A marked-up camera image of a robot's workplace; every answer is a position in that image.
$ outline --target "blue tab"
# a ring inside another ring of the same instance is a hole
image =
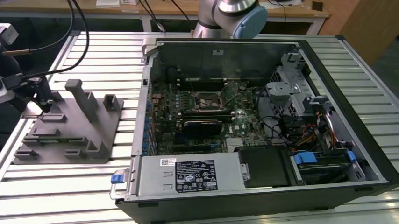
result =
[[[125,183],[125,175],[123,174],[114,174],[111,176],[111,183]]]
[[[315,163],[318,162],[317,156],[311,152],[298,153],[303,163]]]
[[[302,159],[301,159],[301,156],[297,154],[295,156],[294,156],[294,159],[295,159],[295,163],[299,165],[299,164],[302,164]]]
[[[353,151],[349,151],[349,157],[350,157],[351,162],[354,162],[357,160],[357,156]]]
[[[294,159],[297,164],[318,162],[317,156],[313,152],[298,153],[294,156]]]

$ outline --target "aluminum extrusion table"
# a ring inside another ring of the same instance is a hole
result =
[[[190,37],[187,33],[91,32],[91,47],[79,67],[50,77],[51,88],[64,90],[70,78],[85,81],[97,97],[117,94],[125,110],[113,160],[87,165],[11,165],[14,153],[34,119],[20,119],[0,153],[0,220],[11,223],[134,223],[115,206],[109,192],[111,174],[131,162],[135,117],[142,79],[142,42],[147,37]],[[354,106],[394,166],[399,169],[399,101],[345,40],[334,36],[259,35],[263,39],[306,39]],[[51,69],[72,65],[82,55],[86,35],[70,37]],[[315,80],[319,92],[322,86]],[[369,196],[333,210],[215,220],[223,223],[398,223],[399,191]],[[213,223],[213,220],[187,222]]]

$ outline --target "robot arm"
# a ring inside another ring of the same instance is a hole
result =
[[[194,38],[254,38],[265,27],[267,10],[258,0],[201,0]]]

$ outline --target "metal bracket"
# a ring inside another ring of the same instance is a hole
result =
[[[243,163],[242,166],[241,166],[241,169],[242,169],[243,180],[245,181],[251,180],[251,175],[250,175],[250,172],[249,172],[249,165]]]
[[[143,56],[149,56],[150,54],[153,54],[153,50],[157,49],[157,47],[157,38],[146,38],[142,44]]]
[[[129,181],[129,175],[130,175],[130,169],[119,169],[115,171],[114,173],[115,175],[125,175],[125,182]],[[123,193],[118,193],[117,192],[117,185],[118,183],[113,183],[111,184],[111,191],[110,191],[110,197],[113,200],[117,200],[117,199],[121,199],[121,198],[125,198],[127,192],[125,191]]]

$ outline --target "red wire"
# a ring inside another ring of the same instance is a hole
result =
[[[307,125],[305,126],[305,130],[302,131],[302,138],[305,138],[305,133],[309,127],[315,127],[315,125]]]

